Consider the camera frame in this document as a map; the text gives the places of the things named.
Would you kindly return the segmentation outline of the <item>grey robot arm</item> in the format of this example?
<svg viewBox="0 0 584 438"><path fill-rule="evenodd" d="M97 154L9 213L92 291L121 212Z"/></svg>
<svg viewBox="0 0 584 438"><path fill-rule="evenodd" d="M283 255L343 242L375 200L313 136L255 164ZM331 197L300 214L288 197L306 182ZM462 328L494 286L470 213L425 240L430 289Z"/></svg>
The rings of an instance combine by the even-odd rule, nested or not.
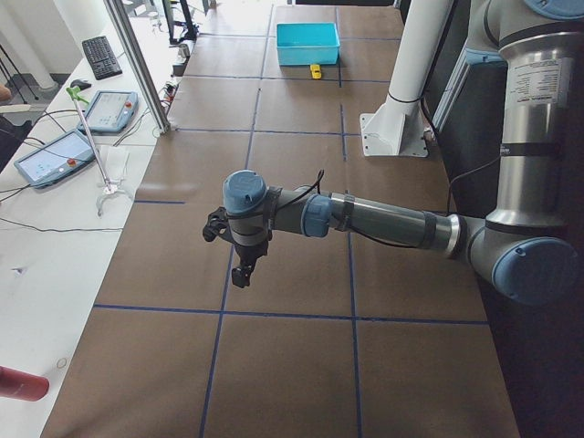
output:
<svg viewBox="0 0 584 438"><path fill-rule="evenodd" d="M224 203L208 216L203 238L235 247L232 281L247 287L274 231L323 237L351 231L378 243L434 249L466 261L499 293L527 305L573 288L576 250L558 233L558 182L566 117L583 53L580 1L474 1L467 47L507 65L495 209L484 219L425 211L320 191L287 191L252 171L224 181Z"/></svg>

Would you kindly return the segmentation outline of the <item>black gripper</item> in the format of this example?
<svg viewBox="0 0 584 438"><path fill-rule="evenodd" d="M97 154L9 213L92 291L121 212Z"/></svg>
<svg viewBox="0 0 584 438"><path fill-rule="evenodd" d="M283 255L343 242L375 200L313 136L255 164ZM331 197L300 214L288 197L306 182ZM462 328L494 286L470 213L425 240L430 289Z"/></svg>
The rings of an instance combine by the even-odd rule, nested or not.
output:
<svg viewBox="0 0 584 438"><path fill-rule="evenodd" d="M267 255L269 243L263 241L257 245L235 244L235 251L239 256L239 265L231 271L232 283L236 287L249 287L251 275L254 272L256 261Z"/></svg>

